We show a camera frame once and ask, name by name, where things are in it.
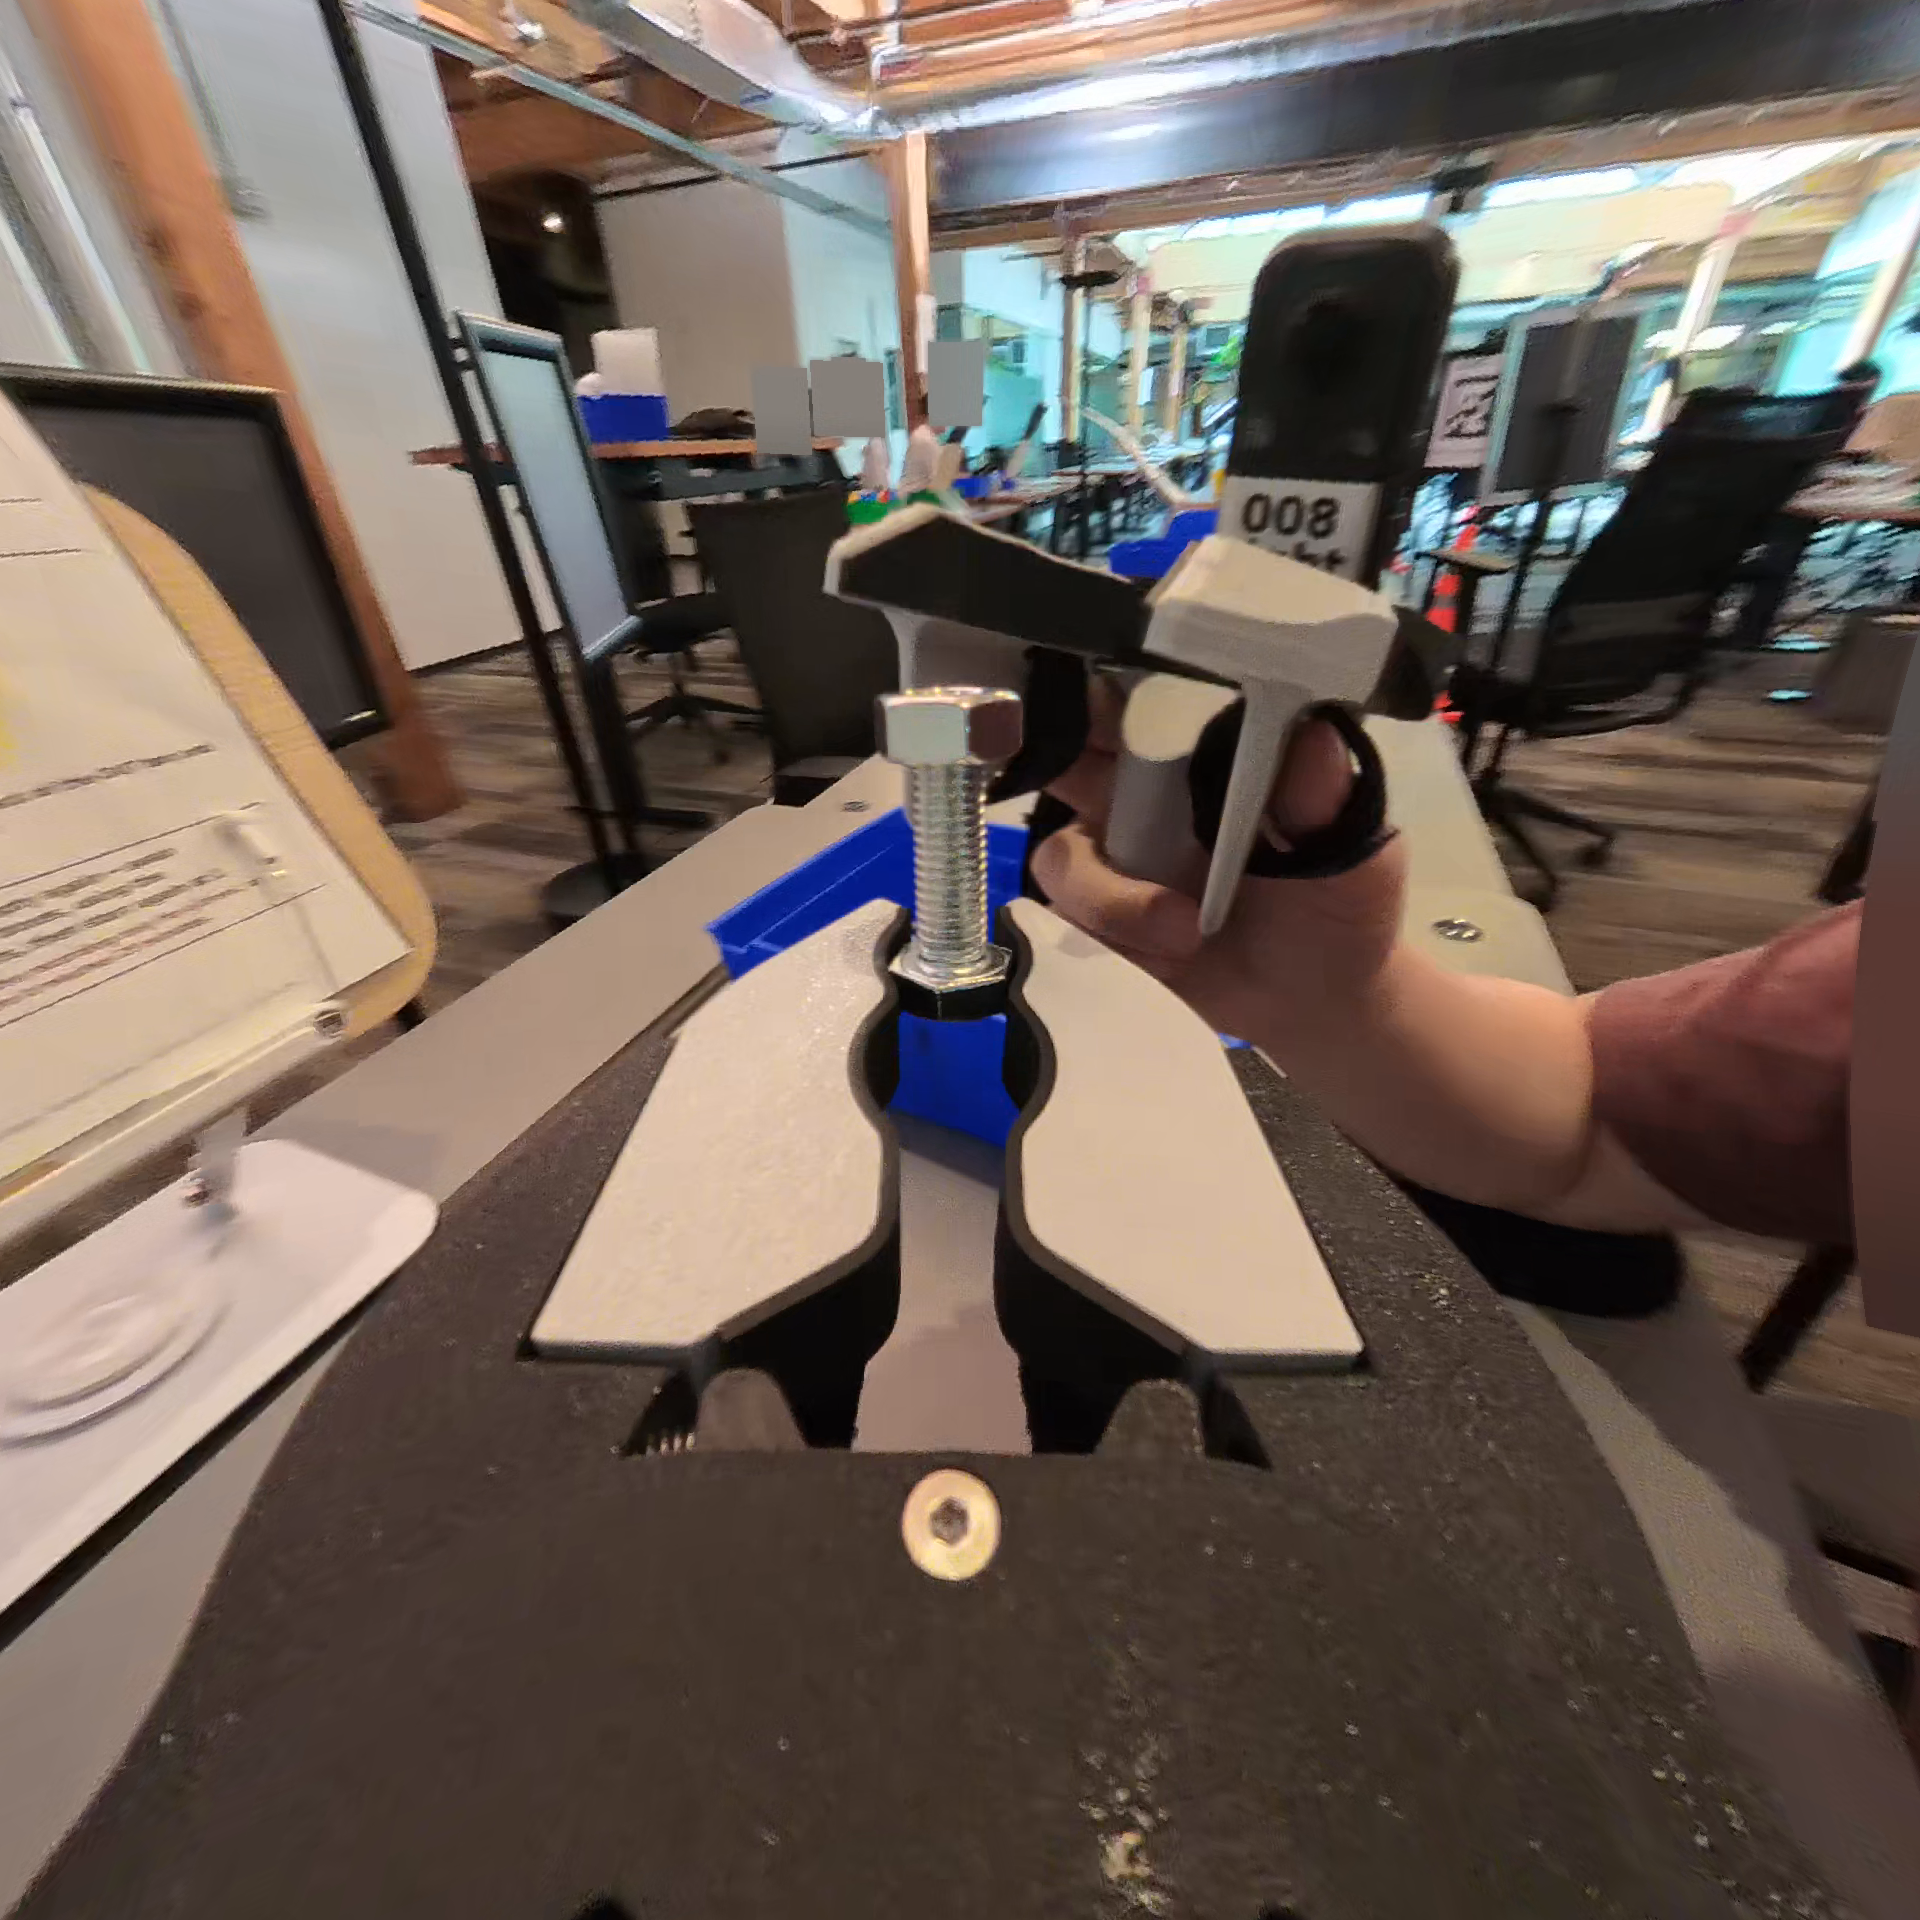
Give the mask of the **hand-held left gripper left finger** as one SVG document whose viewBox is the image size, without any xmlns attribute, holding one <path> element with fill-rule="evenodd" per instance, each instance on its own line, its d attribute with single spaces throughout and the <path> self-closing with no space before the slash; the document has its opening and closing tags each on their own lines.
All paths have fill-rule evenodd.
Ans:
<svg viewBox="0 0 1920 1920">
<path fill-rule="evenodd" d="M 896 902 L 863 902 L 685 1019 L 532 1324 L 536 1353 L 719 1353 L 827 1305 L 876 1353 L 900 1301 Z"/>
</svg>

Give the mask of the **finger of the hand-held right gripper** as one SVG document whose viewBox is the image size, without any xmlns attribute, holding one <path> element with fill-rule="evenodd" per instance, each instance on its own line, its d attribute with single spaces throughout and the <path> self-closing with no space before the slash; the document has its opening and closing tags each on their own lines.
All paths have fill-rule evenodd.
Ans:
<svg viewBox="0 0 1920 1920">
<path fill-rule="evenodd" d="M 1191 770 L 1239 694 L 1239 739 L 1197 906 L 1218 932 L 1245 875 L 1288 735 L 1314 703 L 1378 689 L 1396 614 L 1376 591 L 1227 538 L 1191 543 L 1146 596 L 1150 671 L 1124 703 L 1124 873 L 1172 885 L 1202 842 Z"/>
<path fill-rule="evenodd" d="M 823 588 L 883 617 L 900 690 L 1032 693 L 1098 667 L 1244 689 L 1230 667 L 1180 661 L 1168 641 L 1150 641 L 1139 588 L 936 507 L 838 538 Z"/>
</svg>

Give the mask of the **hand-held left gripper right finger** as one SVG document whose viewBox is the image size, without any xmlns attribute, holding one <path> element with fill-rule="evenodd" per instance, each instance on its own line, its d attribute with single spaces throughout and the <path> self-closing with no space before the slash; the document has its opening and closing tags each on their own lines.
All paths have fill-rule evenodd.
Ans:
<svg viewBox="0 0 1920 1920">
<path fill-rule="evenodd" d="M 1188 1369 L 1354 1369 L 1360 1333 L 1218 1034 L 1038 900 L 998 935 L 1019 1254 Z"/>
</svg>

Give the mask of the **blue divided parts bin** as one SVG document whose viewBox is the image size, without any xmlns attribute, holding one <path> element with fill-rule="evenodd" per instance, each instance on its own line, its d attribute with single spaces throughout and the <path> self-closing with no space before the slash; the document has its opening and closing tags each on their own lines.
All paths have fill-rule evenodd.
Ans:
<svg viewBox="0 0 1920 1920">
<path fill-rule="evenodd" d="M 1002 937 L 1002 910 L 1011 900 L 1038 898 L 992 891 L 992 935 Z M 771 882 L 711 924 L 711 932 L 727 959 L 746 953 L 765 963 L 867 902 L 915 902 L 915 838 L 898 810 Z M 898 1013 L 896 1077 L 904 1077 L 911 1094 L 926 1093 L 927 1103 L 900 1103 L 893 1086 L 886 1103 L 891 1123 L 904 1111 L 1005 1151 L 1018 1108 L 1002 1084 L 1004 1037 L 1005 1010 L 973 1023 L 934 1023 Z"/>
</svg>

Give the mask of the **silver hex nut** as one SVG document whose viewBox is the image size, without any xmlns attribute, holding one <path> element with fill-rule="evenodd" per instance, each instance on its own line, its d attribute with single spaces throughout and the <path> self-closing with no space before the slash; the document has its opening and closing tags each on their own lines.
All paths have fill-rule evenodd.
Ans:
<svg viewBox="0 0 1920 1920">
<path fill-rule="evenodd" d="M 934 1023 L 973 1023 L 1004 1015 L 1012 956 L 990 943 L 973 964 L 933 967 L 919 946 L 907 943 L 890 959 L 886 971 L 896 983 L 900 1015 Z"/>
</svg>

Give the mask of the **silver hex bolt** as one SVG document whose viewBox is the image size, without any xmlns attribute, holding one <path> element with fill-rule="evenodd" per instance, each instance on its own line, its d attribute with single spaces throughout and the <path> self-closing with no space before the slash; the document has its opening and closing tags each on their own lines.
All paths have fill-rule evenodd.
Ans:
<svg viewBox="0 0 1920 1920">
<path fill-rule="evenodd" d="M 915 838 L 915 927 L 936 970 L 982 958 L 990 937 L 987 805 L 1024 735 L 1008 689 L 919 689 L 877 703 L 880 749 L 903 774 Z"/>
</svg>

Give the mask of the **small framed code sign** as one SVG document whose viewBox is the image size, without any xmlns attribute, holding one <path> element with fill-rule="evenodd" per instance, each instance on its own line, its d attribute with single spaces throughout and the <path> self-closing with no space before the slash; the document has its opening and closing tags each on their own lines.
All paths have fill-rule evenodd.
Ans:
<svg viewBox="0 0 1920 1920">
<path fill-rule="evenodd" d="M 1445 359 L 1424 451 L 1429 473 L 1486 466 L 1501 377 L 1504 351 L 1454 351 Z"/>
</svg>

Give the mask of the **black office chair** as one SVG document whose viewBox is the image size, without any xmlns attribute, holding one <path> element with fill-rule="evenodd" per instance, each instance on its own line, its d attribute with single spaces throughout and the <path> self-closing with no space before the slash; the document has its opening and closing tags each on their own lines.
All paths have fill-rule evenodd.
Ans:
<svg viewBox="0 0 1920 1920">
<path fill-rule="evenodd" d="M 687 529 L 759 694 L 773 803 L 802 807 L 876 754 L 877 700 L 898 685 L 885 617 L 826 591 L 848 503 L 827 490 L 694 501 Z"/>
<path fill-rule="evenodd" d="M 1517 630 L 1512 588 L 1495 638 L 1456 667 L 1448 694 L 1471 798 L 1520 855 L 1538 910 L 1554 908 L 1562 877 L 1526 827 L 1584 835 L 1587 868 L 1606 862 L 1615 830 L 1516 786 L 1511 747 L 1679 716 L 1704 678 L 1722 599 L 1792 497 L 1848 442 L 1868 396 L 1868 379 L 1799 396 L 1690 396 L 1540 620 Z"/>
<path fill-rule="evenodd" d="M 632 661 L 660 662 L 668 693 L 627 714 L 628 735 L 643 739 L 670 725 L 685 725 L 715 735 L 718 723 L 746 726 L 760 723 L 756 707 L 701 694 L 687 678 L 699 642 L 725 629 L 727 612 L 712 591 L 664 596 L 636 609 L 623 630 L 621 654 Z"/>
</svg>

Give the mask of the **screen on black floor stand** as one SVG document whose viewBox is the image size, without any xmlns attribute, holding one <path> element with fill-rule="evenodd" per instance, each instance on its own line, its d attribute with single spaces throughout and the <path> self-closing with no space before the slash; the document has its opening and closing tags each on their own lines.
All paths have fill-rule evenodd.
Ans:
<svg viewBox="0 0 1920 1920">
<path fill-rule="evenodd" d="M 560 931 L 660 865 L 646 833 L 707 833 L 712 815 L 655 807 L 645 790 L 618 683 L 636 604 L 560 338 L 468 310 L 453 314 L 451 325 L 486 412 L 475 483 L 493 503 L 512 491 L 556 610 L 556 622 L 535 635 L 535 661 L 552 678 L 556 732 L 574 757 L 566 774 L 591 842 L 587 862 L 543 887 L 543 917 Z"/>
</svg>

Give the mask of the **rounded wooden board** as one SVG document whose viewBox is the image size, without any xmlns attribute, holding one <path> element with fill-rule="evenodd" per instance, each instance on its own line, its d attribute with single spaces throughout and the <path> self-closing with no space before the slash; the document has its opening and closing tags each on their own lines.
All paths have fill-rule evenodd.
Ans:
<svg viewBox="0 0 1920 1920">
<path fill-rule="evenodd" d="M 426 1021 L 423 994 L 439 956 L 439 919 L 413 865 L 322 746 L 200 564 L 131 505 L 90 484 L 83 484 L 79 494 L 206 666 L 309 823 L 322 833 L 404 939 L 403 959 L 347 991 L 344 1037 L 362 1039 L 384 1026 L 416 1030 Z"/>
</svg>

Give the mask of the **grey storage box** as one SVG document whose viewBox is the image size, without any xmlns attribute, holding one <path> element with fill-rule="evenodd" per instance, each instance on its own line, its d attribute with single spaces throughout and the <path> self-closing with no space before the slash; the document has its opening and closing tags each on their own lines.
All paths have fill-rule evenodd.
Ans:
<svg viewBox="0 0 1920 1920">
<path fill-rule="evenodd" d="M 1835 732 L 1886 735 L 1900 709 L 1915 641 L 1915 609 L 1869 609 L 1848 614 L 1818 671 L 1812 718 Z"/>
</svg>

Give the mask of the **black framed panel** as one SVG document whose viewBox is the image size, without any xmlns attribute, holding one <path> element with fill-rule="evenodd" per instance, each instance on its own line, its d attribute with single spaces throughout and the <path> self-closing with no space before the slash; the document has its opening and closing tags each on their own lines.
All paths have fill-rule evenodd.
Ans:
<svg viewBox="0 0 1920 1920">
<path fill-rule="evenodd" d="M 272 390 L 22 364 L 3 386 L 74 481 L 200 567 L 328 749 L 390 726 Z"/>
</svg>

